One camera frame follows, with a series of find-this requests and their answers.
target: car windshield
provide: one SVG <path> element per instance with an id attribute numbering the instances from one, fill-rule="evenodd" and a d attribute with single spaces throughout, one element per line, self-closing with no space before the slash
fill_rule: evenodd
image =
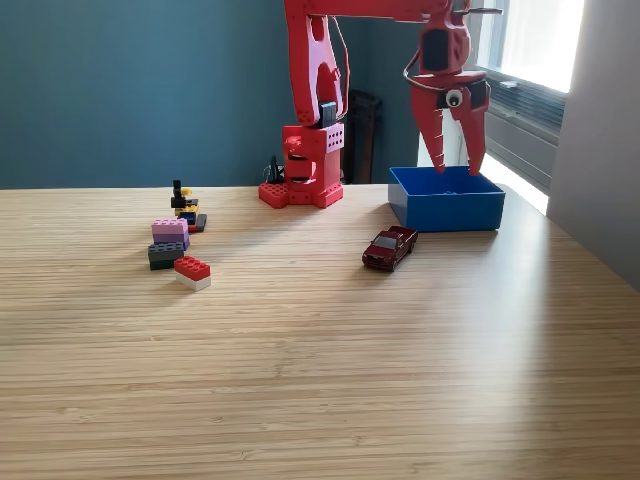
<path id="1" fill-rule="evenodd" d="M 396 239 L 389 237 L 378 237 L 373 241 L 376 247 L 388 248 L 389 250 L 396 249 Z"/>

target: wire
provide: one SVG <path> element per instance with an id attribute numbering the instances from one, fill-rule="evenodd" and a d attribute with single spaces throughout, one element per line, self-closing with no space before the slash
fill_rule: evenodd
<path id="1" fill-rule="evenodd" d="M 335 16 L 332 16 L 331 19 L 336 25 L 338 37 L 340 37 L 340 41 L 342 42 L 342 48 L 344 49 L 344 65 L 346 70 L 344 92 L 342 93 L 342 114 L 336 118 L 336 120 L 340 121 L 344 117 L 346 117 L 347 113 L 349 112 L 349 77 L 351 76 L 351 69 L 349 67 L 349 50 L 347 49 L 347 42 L 345 42 L 344 37 L 342 36 L 342 31 L 340 30 L 338 19 Z"/>
<path id="2" fill-rule="evenodd" d="M 407 67 L 404 69 L 404 72 L 402 72 L 402 74 L 404 75 L 404 79 L 414 87 L 422 88 L 424 90 L 431 90 L 432 92 L 446 92 L 447 91 L 446 88 L 430 87 L 428 85 L 423 85 L 409 76 L 409 70 L 413 68 L 413 66 L 418 62 L 419 58 L 420 58 L 420 49 L 418 48 L 418 50 L 416 51 L 416 54 L 413 56 L 413 58 L 409 62 L 409 65 L 407 65 Z"/>

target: blue box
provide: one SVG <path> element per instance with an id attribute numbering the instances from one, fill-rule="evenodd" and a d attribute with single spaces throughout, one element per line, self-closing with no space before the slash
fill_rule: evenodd
<path id="1" fill-rule="evenodd" d="M 469 167 L 390 169 L 389 203 L 405 228 L 419 232 L 497 230 L 505 192 Z"/>

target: dark red car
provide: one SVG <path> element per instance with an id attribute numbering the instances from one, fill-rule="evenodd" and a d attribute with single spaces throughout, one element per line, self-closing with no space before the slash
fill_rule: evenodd
<path id="1" fill-rule="evenodd" d="M 405 255 L 413 252 L 418 232 L 409 228 L 391 227 L 380 232 L 362 254 L 362 262 L 371 268 L 394 271 Z"/>

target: red robotic arm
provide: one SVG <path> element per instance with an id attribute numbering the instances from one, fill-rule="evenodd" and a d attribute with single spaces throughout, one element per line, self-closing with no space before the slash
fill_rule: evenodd
<path id="1" fill-rule="evenodd" d="M 486 151 L 484 116 L 490 90 L 483 72 L 463 72 L 471 51 L 464 17 L 469 13 L 498 11 L 471 9 L 471 0 L 284 0 L 284 3 L 291 84 L 296 115 L 302 126 L 285 127 L 285 186 L 277 190 L 261 186 L 263 200 L 274 207 L 290 203 L 326 207 L 342 198 L 339 177 L 344 128 L 336 122 L 348 109 L 349 71 L 345 58 L 347 79 L 343 96 L 329 35 L 329 18 L 335 20 L 336 16 L 381 17 L 425 25 L 418 51 L 404 72 L 412 87 L 418 127 L 434 166 L 443 172 L 442 111 L 450 109 L 454 120 L 462 126 L 470 173 L 479 173 Z M 410 77 L 409 70 L 418 61 L 420 75 Z"/>

